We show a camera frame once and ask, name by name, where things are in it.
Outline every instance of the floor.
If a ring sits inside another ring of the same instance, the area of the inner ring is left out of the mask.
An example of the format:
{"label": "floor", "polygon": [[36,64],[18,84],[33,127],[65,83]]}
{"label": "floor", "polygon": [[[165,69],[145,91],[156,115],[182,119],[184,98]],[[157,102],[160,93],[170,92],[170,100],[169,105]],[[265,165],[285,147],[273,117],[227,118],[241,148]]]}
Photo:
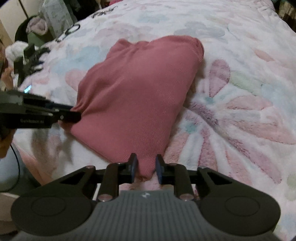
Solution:
{"label": "floor", "polygon": [[14,236],[15,236],[15,234],[14,234],[14,235],[9,235],[9,234],[0,235],[0,241],[9,241],[9,240],[11,240]]}

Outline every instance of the cabinet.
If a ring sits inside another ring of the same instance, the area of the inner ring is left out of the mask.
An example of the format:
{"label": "cabinet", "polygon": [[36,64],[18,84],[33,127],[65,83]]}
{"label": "cabinet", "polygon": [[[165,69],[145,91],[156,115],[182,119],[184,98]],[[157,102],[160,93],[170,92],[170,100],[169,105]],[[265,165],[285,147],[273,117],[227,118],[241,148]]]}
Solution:
{"label": "cabinet", "polygon": [[[37,15],[43,0],[21,0],[28,16]],[[18,0],[9,0],[0,8],[0,21],[11,41],[15,40],[15,33],[20,24],[26,20],[26,15]]]}
{"label": "cabinet", "polygon": [[12,44],[12,41],[8,36],[8,33],[6,32],[6,29],[4,28],[1,21],[0,21],[0,38],[5,47]]}

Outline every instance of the bed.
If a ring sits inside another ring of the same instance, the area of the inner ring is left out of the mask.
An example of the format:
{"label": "bed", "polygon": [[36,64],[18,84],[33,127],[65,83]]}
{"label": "bed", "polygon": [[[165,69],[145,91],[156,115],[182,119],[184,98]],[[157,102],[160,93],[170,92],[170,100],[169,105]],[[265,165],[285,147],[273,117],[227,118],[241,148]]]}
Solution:
{"label": "bed", "polygon": [[[79,22],[48,43],[43,71],[21,90],[75,105],[79,82],[117,40],[190,35],[204,61],[178,115],[164,154],[187,169],[207,166],[273,196],[281,219],[275,234],[296,235],[296,33],[270,0],[124,0]],[[34,177],[46,184],[108,161],[59,125],[18,130],[14,143]],[[156,175],[121,189],[155,190]]]}

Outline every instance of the wire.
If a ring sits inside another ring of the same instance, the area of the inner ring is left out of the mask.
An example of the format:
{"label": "wire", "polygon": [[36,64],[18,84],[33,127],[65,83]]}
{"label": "wire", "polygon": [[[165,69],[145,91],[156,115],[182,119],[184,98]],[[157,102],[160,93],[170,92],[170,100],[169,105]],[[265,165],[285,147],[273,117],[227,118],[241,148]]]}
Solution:
{"label": "wire", "polygon": [[7,190],[0,191],[0,193],[1,192],[10,192],[11,190],[13,190],[18,185],[18,183],[20,181],[20,162],[19,162],[19,160],[17,158],[17,154],[15,153],[15,150],[13,149],[12,145],[10,145],[10,147],[11,147],[11,149],[12,149],[14,155],[15,155],[16,161],[17,161],[17,167],[18,167],[17,181],[16,181],[16,183],[11,188],[9,188]]}

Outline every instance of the pink towel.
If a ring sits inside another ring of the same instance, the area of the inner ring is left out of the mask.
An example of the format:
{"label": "pink towel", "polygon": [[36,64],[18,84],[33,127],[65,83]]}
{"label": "pink towel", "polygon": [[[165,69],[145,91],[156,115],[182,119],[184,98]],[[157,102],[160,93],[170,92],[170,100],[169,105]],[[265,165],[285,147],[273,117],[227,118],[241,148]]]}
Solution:
{"label": "pink towel", "polygon": [[73,110],[82,119],[71,133],[110,162],[135,152],[140,176],[150,179],[203,55],[201,42],[189,36],[120,39],[80,82]]}
{"label": "pink towel", "polygon": [[111,6],[112,4],[115,4],[115,3],[121,2],[121,1],[122,1],[122,0],[113,0],[113,1],[110,1],[109,6]]}

